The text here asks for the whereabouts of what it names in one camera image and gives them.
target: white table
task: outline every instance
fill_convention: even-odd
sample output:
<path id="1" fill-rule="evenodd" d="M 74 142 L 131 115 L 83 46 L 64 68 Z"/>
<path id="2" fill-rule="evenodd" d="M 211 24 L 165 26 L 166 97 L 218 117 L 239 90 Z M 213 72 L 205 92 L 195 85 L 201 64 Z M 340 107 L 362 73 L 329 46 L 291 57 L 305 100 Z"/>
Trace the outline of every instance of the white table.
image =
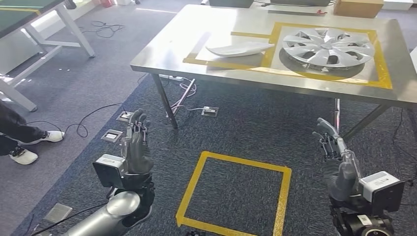
<path id="1" fill-rule="evenodd" d="M 65 25 L 68 27 L 69 30 L 73 32 L 73 34 L 77 37 L 78 42 L 59 42 L 59 41 L 50 41 L 45 40 L 40 33 L 31 25 L 31 23 L 35 20 L 37 20 L 39 17 L 42 17 L 43 15 L 49 13 L 50 11 L 56 11 L 60 19 L 65 23 Z M 16 102 L 17 104 L 20 104 L 27 110 L 34 112 L 37 110 L 37 106 L 27 99 L 25 96 L 23 96 L 20 92 L 18 92 L 15 89 L 15 86 L 24 78 L 29 76 L 32 72 L 37 70 L 40 66 L 45 64 L 47 61 L 49 61 L 52 57 L 54 57 L 56 54 L 58 54 L 63 47 L 76 47 L 83 49 L 86 54 L 93 58 L 94 50 L 84 37 L 84 35 L 81 33 L 78 26 L 75 24 L 75 22 L 72 20 L 71 16 L 68 14 L 66 8 L 64 7 L 63 3 L 58 3 L 56 6 L 52 7 L 49 11 L 43 12 L 40 14 L 37 18 L 31 20 L 30 22 L 27 22 L 23 24 L 21 27 L 19 27 L 16 30 L 25 29 L 27 33 L 32 37 L 32 39 L 41 47 L 44 46 L 53 46 L 53 49 L 48 51 L 45 55 L 43 55 L 38 61 L 33 63 L 31 66 L 29 66 L 26 70 L 21 72 L 19 75 L 14 77 L 11 80 L 8 80 L 7 82 L 0 78 L 0 91 L 4 93 L 8 98 L 10 98 L 12 101 Z"/>
<path id="2" fill-rule="evenodd" d="M 282 35 L 297 28 L 341 28 L 367 35 L 376 53 L 354 76 L 332 76 L 281 57 Z M 210 54 L 205 45 L 241 41 L 276 44 L 266 51 L 262 63 L 256 57 L 224 59 Z M 135 71 L 151 73 L 163 105 L 177 128 L 159 74 L 275 89 L 287 92 L 358 100 L 379 106 L 344 135 L 346 140 L 366 127 L 391 106 L 417 103 L 417 74 L 396 20 L 276 14 L 266 10 L 187 5 L 133 59 Z M 298 70 L 288 69 L 296 66 Z M 335 126 L 338 127 L 338 116 Z"/>

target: yellow tape square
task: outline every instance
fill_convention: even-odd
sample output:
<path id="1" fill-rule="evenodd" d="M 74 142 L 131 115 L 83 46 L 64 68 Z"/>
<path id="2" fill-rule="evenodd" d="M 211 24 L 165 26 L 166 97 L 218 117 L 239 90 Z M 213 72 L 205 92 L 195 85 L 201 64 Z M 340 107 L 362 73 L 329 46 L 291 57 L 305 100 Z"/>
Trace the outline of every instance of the yellow tape square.
<path id="1" fill-rule="evenodd" d="M 279 190 L 279 197 L 278 197 L 278 205 L 273 229 L 273 236 L 282 236 L 282 230 L 284 228 L 284 218 L 285 218 L 285 209 L 287 207 L 287 198 L 288 192 L 290 189 L 290 179 L 291 179 L 291 169 L 285 166 L 277 166 L 268 163 L 252 161 L 232 156 L 221 155 L 217 153 L 212 153 L 208 151 L 203 151 L 200 155 L 200 158 L 197 162 L 196 168 L 194 170 L 193 175 L 191 176 L 190 182 L 188 187 L 184 193 L 182 198 L 181 204 L 179 205 L 176 219 L 177 225 L 180 227 L 181 225 L 187 225 L 196 229 L 201 229 L 209 232 L 213 232 L 220 235 L 226 236 L 254 236 L 252 234 L 244 233 L 241 231 L 236 231 L 224 227 L 220 227 L 217 225 L 208 224 L 205 222 L 193 220 L 190 218 L 185 217 L 185 212 L 187 211 L 188 205 L 191 200 L 191 196 L 194 193 L 194 189 L 197 185 L 198 179 L 200 178 L 201 172 L 203 171 L 204 164 L 206 163 L 207 158 L 214 158 L 223 161 L 230 161 L 238 164 L 254 166 L 258 168 L 263 168 L 272 171 L 282 172 L 282 181 L 281 181 L 281 188 Z"/>
<path id="2" fill-rule="evenodd" d="M 354 85 L 378 87 L 382 89 L 392 89 L 391 77 L 389 75 L 387 63 L 385 62 L 384 54 L 381 48 L 381 43 L 378 40 L 377 32 L 375 30 L 332 27 L 332 28 L 341 29 L 344 31 L 367 34 L 370 42 L 374 45 L 374 48 L 375 48 L 375 55 L 373 59 L 375 62 L 375 69 L 376 69 L 377 76 L 378 76 L 377 81 L 367 81 L 367 80 L 358 79 L 355 77 L 345 78 L 345 77 L 338 77 L 338 76 L 333 76 L 333 75 L 322 75 L 322 74 L 315 74 L 315 73 L 271 68 L 272 60 L 275 55 L 277 42 L 279 40 L 279 36 L 281 34 L 281 30 L 283 27 L 323 28 L 323 27 L 329 27 L 329 26 L 275 22 L 271 34 L 231 32 L 232 36 L 263 38 L 263 39 L 268 39 L 268 42 L 270 44 L 275 44 L 275 47 L 269 48 L 268 50 L 265 51 L 264 57 L 261 62 L 261 66 L 251 66 L 251 65 L 245 65 L 245 64 L 196 59 L 197 54 L 204 46 L 204 44 L 202 44 L 201 41 L 199 41 L 199 43 L 197 43 L 193 51 L 186 58 L 184 58 L 183 62 L 191 63 L 191 64 L 207 65 L 207 66 L 213 66 L 213 67 L 228 68 L 228 69 L 248 70 L 248 71 L 256 71 L 256 72 L 264 72 L 264 73 L 269 73 L 269 74 L 293 76 L 293 77 L 299 77 L 299 78 L 309 78 L 309 79 L 316 79 L 316 80 L 333 81 L 333 82 L 338 82 L 338 83 L 348 83 L 348 84 L 354 84 Z"/>

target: table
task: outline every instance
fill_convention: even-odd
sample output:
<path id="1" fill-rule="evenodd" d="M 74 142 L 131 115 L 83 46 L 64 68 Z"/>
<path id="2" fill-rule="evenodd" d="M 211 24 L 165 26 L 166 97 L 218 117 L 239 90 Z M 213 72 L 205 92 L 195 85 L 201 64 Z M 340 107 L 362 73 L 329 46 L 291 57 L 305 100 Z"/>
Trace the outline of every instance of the table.
<path id="1" fill-rule="evenodd" d="M 312 72 L 301 65 L 288 64 L 281 55 L 282 37 L 298 28 L 340 28 L 362 34 L 375 47 L 375 56 L 358 74 L 334 76 L 332 72 Z M 275 43 L 261 61 L 248 58 L 219 58 L 205 45 L 242 41 Z M 357 100 L 378 104 L 370 114 L 348 131 L 348 140 L 391 106 L 408 107 L 417 103 L 417 74 L 399 24 L 391 19 L 364 19 L 333 15 L 305 16 L 275 14 L 266 10 L 218 8 L 187 5 L 133 59 L 134 71 L 153 76 L 163 105 L 177 128 L 159 74 L 275 89 L 287 92 Z M 335 125 L 338 127 L 338 116 Z"/>
<path id="2" fill-rule="evenodd" d="M 63 0 L 0 0 L 0 38 L 7 37 L 17 30 L 25 29 L 45 53 L 38 61 L 33 63 L 12 80 L 5 82 L 0 78 L 0 91 L 12 101 L 32 112 L 37 110 L 37 106 L 14 88 L 22 79 L 26 78 L 41 65 L 49 61 L 63 47 L 79 47 L 82 48 L 90 58 L 94 57 L 93 49 L 68 14 L 62 2 Z M 77 37 L 78 42 L 45 40 L 31 25 L 33 21 L 53 10 L 57 12 L 65 25 Z M 44 48 L 45 46 L 52 46 L 53 49 L 46 51 Z"/>

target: power strip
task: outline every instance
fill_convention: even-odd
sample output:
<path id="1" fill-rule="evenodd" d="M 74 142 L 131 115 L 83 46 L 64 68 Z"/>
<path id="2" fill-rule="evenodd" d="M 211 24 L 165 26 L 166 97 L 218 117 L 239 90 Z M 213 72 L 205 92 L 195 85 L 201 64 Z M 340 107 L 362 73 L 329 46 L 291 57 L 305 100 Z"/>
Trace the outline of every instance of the power strip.
<path id="1" fill-rule="evenodd" d="M 159 75 L 161 78 L 169 79 L 169 80 L 175 80 L 175 81 L 183 81 L 184 78 L 181 76 L 172 76 L 172 75 Z"/>

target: label sticker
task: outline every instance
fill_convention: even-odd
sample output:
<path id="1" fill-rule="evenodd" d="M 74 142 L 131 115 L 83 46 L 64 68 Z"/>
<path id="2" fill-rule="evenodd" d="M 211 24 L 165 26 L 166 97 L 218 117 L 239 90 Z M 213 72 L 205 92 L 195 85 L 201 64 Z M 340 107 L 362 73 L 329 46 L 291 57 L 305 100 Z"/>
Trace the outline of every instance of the label sticker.
<path id="1" fill-rule="evenodd" d="M 372 225 L 371 220 L 366 215 L 358 215 L 359 220 L 362 222 L 363 225 Z"/>

